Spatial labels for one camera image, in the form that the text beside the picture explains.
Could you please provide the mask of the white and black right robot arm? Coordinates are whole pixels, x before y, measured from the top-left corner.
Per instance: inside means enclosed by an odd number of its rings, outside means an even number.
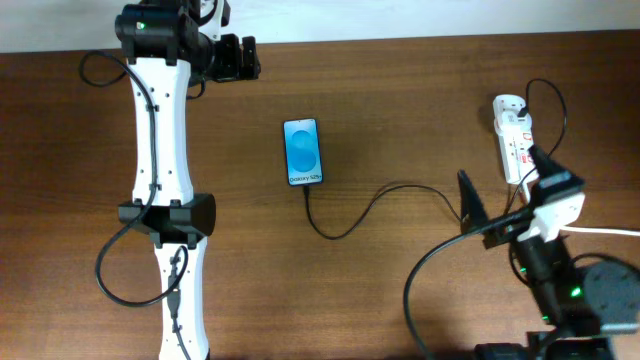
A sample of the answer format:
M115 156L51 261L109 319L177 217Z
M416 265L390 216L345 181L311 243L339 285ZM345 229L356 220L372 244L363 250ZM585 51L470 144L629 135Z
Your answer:
M485 248L508 245L525 269L527 286L550 332L530 332L527 345L478 344L477 359L611 359L611 339L639 330L639 270L605 254L578 266L561 235L580 216L585 182L550 158L529 149L538 182L530 202L507 215L488 217L464 171L457 174L462 230L483 235Z

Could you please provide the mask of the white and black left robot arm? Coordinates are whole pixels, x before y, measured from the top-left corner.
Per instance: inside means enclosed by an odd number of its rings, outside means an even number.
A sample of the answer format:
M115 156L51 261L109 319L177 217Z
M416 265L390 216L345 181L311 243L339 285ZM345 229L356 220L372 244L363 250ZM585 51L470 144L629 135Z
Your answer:
M147 235L159 268L162 359L207 359L203 267L216 221L210 193L195 192L187 156L188 90L207 82L255 80L252 37L223 34L225 1L142 1L125 6L115 33L134 93L137 169L119 217Z

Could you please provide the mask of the blue Galaxy smartphone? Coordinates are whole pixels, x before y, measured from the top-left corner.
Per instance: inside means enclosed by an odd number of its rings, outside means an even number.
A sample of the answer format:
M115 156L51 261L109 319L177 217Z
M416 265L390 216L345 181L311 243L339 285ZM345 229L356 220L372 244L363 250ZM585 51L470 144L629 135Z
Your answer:
M323 182L317 121L313 118L283 123L287 182L306 186Z

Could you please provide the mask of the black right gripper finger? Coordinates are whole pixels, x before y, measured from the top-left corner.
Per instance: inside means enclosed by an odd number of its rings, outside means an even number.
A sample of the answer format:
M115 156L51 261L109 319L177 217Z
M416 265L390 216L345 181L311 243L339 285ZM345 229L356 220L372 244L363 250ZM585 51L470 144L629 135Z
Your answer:
M457 173L458 186L461 197L461 231L470 232L489 222L484 205L473 186L471 179L464 170Z
M563 182L563 167L555 162L539 146L528 149L538 173L539 185L558 185Z

